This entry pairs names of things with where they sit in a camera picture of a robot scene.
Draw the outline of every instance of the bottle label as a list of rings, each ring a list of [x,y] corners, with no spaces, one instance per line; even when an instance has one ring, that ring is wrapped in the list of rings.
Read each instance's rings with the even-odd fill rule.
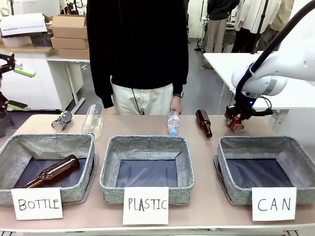
[[[176,120],[179,121],[179,116],[178,116],[177,114],[172,114],[172,115],[169,116],[168,119],[169,119],[169,120],[171,120],[171,119],[176,119]]]

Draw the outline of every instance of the paper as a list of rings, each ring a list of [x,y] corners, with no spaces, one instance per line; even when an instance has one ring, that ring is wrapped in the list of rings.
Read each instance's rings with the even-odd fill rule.
[[[123,224],[168,224],[168,187],[125,188]]]
[[[42,13],[3,17],[0,22],[0,29],[3,36],[47,32],[45,18]]]
[[[11,193],[17,220],[63,217],[60,188],[14,188]]]
[[[294,220],[296,188],[252,188],[252,220]]]
[[[60,14],[59,0],[15,0],[13,2],[14,15],[42,13],[45,16]]]

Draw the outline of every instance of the person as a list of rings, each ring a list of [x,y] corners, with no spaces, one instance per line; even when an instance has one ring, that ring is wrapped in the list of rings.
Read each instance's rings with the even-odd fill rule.
[[[188,75],[183,0],[89,0],[87,31],[94,89],[105,114],[182,112]]]
[[[258,26],[261,20],[261,15],[265,6],[266,0],[242,0],[240,1],[240,10],[237,12],[237,29],[235,34],[235,42],[232,53],[238,53],[244,49],[245,53],[250,53],[256,45],[260,35],[266,30],[268,24],[272,23],[281,0],[270,0],[268,2],[265,18],[258,33]]]
[[[209,22],[206,53],[222,52],[228,13],[231,12],[239,2],[240,0],[208,0],[207,14]],[[205,63],[203,66],[211,68],[209,63]]]
[[[268,25],[265,32],[261,35],[257,50],[263,51],[269,43],[278,35],[289,22],[294,0],[282,0],[280,8],[272,24]]]

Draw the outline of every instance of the cardboard box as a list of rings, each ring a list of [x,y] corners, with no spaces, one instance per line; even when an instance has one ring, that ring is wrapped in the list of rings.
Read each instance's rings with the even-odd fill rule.
[[[90,59],[89,49],[59,49],[59,56],[65,59]]]
[[[14,0],[14,15],[43,13],[46,16],[60,14],[60,0]]]
[[[82,38],[51,38],[53,48],[60,49],[88,49],[89,43],[87,39]]]
[[[45,17],[42,13],[5,16],[0,22],[3,36],[47,32]]]
[[[53,18],[53,33],[55,38],[87,39],[86,17],[80,15],[61,15]]]

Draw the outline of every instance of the red can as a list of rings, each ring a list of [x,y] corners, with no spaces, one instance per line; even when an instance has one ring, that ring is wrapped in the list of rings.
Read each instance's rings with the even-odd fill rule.
[[[235,117],[230,128],[234,133],[240,133],[244,130],[244,125],[239,117]]]

